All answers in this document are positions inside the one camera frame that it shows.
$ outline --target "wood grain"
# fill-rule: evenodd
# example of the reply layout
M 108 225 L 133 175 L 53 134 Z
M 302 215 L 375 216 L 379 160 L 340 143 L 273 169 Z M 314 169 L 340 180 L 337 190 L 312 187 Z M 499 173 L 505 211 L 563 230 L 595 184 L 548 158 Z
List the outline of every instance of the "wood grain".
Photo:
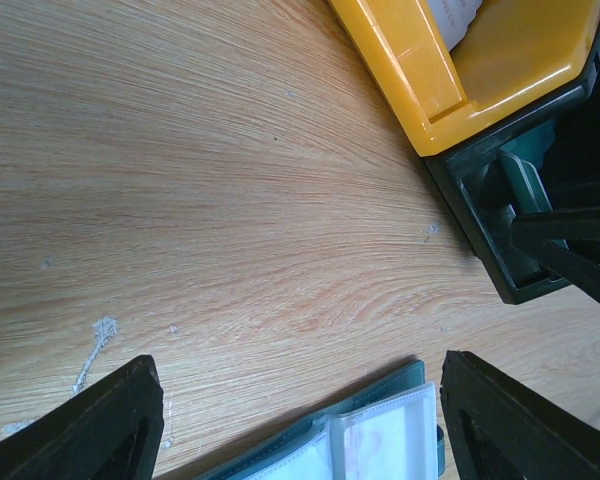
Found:
M 501 303 L 322 0 L 0 2 L 0 439 L 106 315 L 89 383 L 155 357 L 165 478 L 447 349 L 600 428 L 600 307 Z

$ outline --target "yellow bin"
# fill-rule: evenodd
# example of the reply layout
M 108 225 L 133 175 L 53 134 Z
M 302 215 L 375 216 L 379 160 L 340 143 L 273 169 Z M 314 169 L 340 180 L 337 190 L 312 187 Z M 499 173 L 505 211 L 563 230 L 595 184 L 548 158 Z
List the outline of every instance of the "yellow bin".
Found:
M 449 52 L 427 0 L 331 3 L 423 157 L 576 78 L 600 18 L 600 0 L 484 0 Z

